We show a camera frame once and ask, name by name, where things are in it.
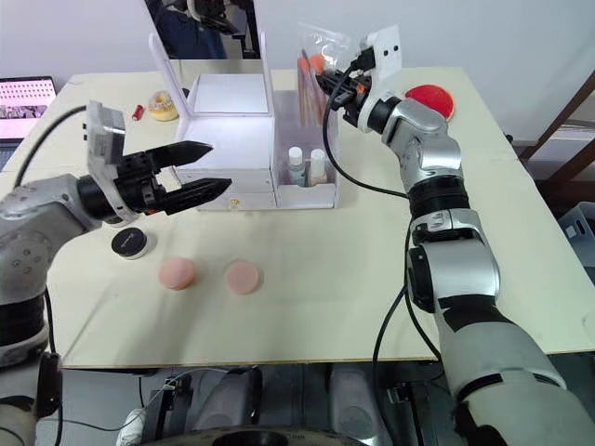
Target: white table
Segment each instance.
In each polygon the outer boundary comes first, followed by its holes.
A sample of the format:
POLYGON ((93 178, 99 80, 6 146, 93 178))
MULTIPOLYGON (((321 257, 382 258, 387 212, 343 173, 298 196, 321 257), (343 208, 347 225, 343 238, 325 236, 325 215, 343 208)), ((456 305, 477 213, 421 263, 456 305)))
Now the white table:
MULTIPOLYGON (((197 72, 235 63, 184 64, 181 82, 190 86, 197 72)), ((246 61, 239 69, 256 70, 246 61)), ((277 89, 294 88, 296 76, 273 72, 273 82, 277 89)), ((471 81, 458 68, 403 70, 395 91, 402 94, 425 83, 444 86, 456 101, 450 135, 463 152, 469 198, 500 267, 499 308, 547 353, 594 349, 595 288, 471 81)), ((74 76, 7 165, 0 191, 10 190, 43 128, 90 99, 124 111, 126 152, 171 142, 177 121, 157 123, 148 114, 139 122, 130 118, 137 104, 163 88, 158 72, 74 76)), ((84 174, 82 121, 78 115, 59 127, 25 179, 84 174)), ((381 187, 403 189, 397 160, 378 135, 361 134, 346 123, 339 132, 341 162, 349 172, 381 187)), ((136 226, 158 242, 134 261, 111 252, 117 230, 89 233, 59 252, 49 274, 64 365, 369 360, 382 318, 402 285, 408 220, 406 201, 342 181, 340 204, 333 210, 188 210, 142 217, 136 226), (171 256, 192 259, 200 282, 178 293, 164 289, 157 271, 171 256), (252 295, 230 295, 225 289, 224 270, 237 258, 254 262, 264 274, 252 295)), ((436 343, 432 317, 416 313, 436 343)), ((381 358, 432 358, 404 306, 392 318, 381 358)))

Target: bottle cap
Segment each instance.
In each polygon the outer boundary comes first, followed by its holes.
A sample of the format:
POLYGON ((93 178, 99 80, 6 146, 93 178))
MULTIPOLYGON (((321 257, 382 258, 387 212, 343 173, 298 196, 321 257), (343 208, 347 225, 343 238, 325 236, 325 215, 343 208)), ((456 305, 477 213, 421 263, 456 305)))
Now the bottle cap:
POLYGON ((324 160, 326 154, 322 149, 314 149, 310 154, 310 176, 322 177, 324 175, 324 160))
POLYGON ((292 147, 289 149, 289 164, 290 165, 301 165, 303 163, 303 157, 301 149, 299 147, 292 147))
POLYGON ((139 228, 121 230, 112 239, 112 250, 128 260, 139 258, 147 252, 147 234, 139 228))

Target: white bottle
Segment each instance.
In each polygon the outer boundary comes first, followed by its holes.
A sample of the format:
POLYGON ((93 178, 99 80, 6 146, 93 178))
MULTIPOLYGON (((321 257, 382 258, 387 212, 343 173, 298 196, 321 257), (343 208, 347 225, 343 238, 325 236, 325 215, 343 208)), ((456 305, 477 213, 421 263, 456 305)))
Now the white bottle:
POLYGON ((306 163, 299 147, 289 149, 289 177, 291 184, 301 188, 306 186, 306 163))
POLYGON ((327 182, 324 160, 326 155, 322 149, 314 149, 310 154, 310 170, 308 171, 308 186, 316 186, 327 182))

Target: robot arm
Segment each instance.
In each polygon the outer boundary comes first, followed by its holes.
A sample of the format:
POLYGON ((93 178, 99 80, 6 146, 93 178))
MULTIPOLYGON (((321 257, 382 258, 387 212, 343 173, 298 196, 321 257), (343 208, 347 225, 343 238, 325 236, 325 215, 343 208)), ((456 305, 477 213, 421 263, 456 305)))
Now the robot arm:
POLYGON ((388 28, 364 41, 350 66, 364 73, 328 72, 318 81, 332 109, 345 108, 348 123, 379 133, 399 160, 412 214, 408 293, 438 325, 456 431, 471 445, 592 444, 595 425, 578 399, 536 342, 496 308, 497 263, 469 206, 446 121, 413 99, 374 89, 375 79, 393 79, 375 71, 395 69, 376 64, 387 42, 398 41, 395 33, 388 28))
POLYGON ((230 185, 202 178, 167 192, 156 175, 212 150, 183 141, 124 156, 122 113, 86 108, 88 176, 64 175, 17 187, 0 202, 0 444, 34 443, 37 419, 60 405, 60 357, 44 353, 46 277, 58 250, 103 221, 132 221, 216 199, 230 185))

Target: open box lid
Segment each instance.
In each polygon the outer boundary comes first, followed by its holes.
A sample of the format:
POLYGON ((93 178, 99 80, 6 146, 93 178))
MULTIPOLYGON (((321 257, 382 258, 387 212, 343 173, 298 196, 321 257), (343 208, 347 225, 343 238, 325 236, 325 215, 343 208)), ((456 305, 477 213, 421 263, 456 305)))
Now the open box lid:
POLYGON ((161 39, 156 33, 149 35, 153 58, 183 121, 199 117, 274 116, 264 33, 260 33, 259 42, 262 73, 203 73, 185 98, 161 39))

